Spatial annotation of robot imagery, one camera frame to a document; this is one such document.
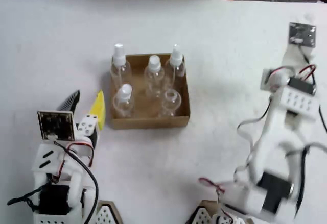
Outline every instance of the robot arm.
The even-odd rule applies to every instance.
[[[77,91],[56,111],[38,112],[44,142],[32,167],[37,190],[8,202],[26,201],[32,208],[34,223],[89,223],[95,215],[97,183],[85,165],[91,166],[99,126],[105,121],[104,97],[101,91],[90,113],[75,124],[73,112],[79,97]],[[96,189],[84,186],[86,169]]]
[[[303,27],[291,23],[290,30],[294,28],[304,28],[304,32],[309,33],[316,30],[315,26]],[[306,40],[303,37],[303,40],[302,35],[292,34],[290,31],[290,44],[284,56],[284,62],[289,66],[265,69],[263,73],[261,89],[272,92],[272,101],[261,137],[246,162],[250,182],[233,182],[222,186],[223,191],[217,190],[222,207],[241,218],[254,216],[269,223],[291,223],[303,195],[301,155],[293,154],[286,158],[288,176],[265,171],[266,160],[275,149],[281,148],[286,154],[301,150],[308,144],[318,117],[315,84],[306,81],[315,67],[311,65],[311,72],[301,78],[295,72],[300,66],[294,66],[296,61],[303,59],[303,52],[306,55],[311,52],[315,43],[310,38]],[[297,41],[308,45],[301,48]]]

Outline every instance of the table surface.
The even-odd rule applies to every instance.
[[[216,198],[198,177],[230,180],[244,163],[249,148],[236,126],[265,110],[269,94],[259,90],[262,70],[280,66],[290,21],[317,25],[312,62],[327,118],[326,4],[0,0],[3,222],[32,218],[25,203],[5,203],[33,188],[30,169],[41,143],[36,111],[55,109],[77,89],[76,121],[100,89],[109,106],[110,57],[121,42],[128,54],[168,53],[173,44],[181,45],[191,119],[183,129],[115,131],[106,124],[92,167],[100,199],[114,201],[124,223],[185,223],[202,199]],[[258,138],[262,125],[248,130]],[[325,143],[320,121],[312,140]],[[327,157],[312,150],[296,223],[327,219],[326,164]]]

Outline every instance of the empty bottle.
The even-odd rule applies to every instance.
[[[182,102],[180,94],[176,90],[169,89],[164,92],[161,99],[159,117],[175,116],[176,110],[180,107]]]
[[[124,84],[113,98],[113,107],[120,118],[128,118],[133,114],[134,98],[132,91],[131,85]]]
[[[149,58],[149,64],[144,71],[144,80],[146,83],[146,95],[149,98],[158,98],[163,89],[165,71],[161,66],[160,57],[152,55]]]
[[[180,90],[185,75],[185,65],[183,63],[183,54],[179,45],[174,45],[169,60],[165,64],[165,86],[164,90]]]
[[[116,90],[118,90],[123,84],[131,84],[131,65],[126,60],[126,55],[122,44],[114,45],[114,54],[110,73]]]

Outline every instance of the white spray cap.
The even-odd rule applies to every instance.
[[[114,45],[113,63],[116,67],[123,66],[126,63],[126,55],[122,44]]]
[[[149,58],[148,69],[150,72],[159,72],[161,69],[160,57],[152,55]]]
[[[170,55],[170,64],[173,66],[179,66],[183,61],[183,54],[180,51],[179,45],[174,45],[173,52]]]
[[[132,86],[129,84],[124,84],[121,86],[121,88],[118,90],[116,97],[120,102],[127,102],[131,99],[132,95]]]

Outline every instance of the open cardboard box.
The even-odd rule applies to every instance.
[[[112,105],[112,99],[116,93],[113,81],[110,83],[110,124],[114,129],[147,129],[147,128],[172,128],[184,127],[190,119],[190,99],[186,74],[183,78],[183,85],[179,90],[182,103],[174,117],[158,118],[161,109],[160,99],[151,100],[146,97],[146,84],[144,81],[144,70],[148,66],[151,55],[158,55],[162,66],[169,59],[170,54],[142,54],[126,55],[126,60],[131,64],[132,86],[134,95],[134,114],[132,118],[118,118]]]

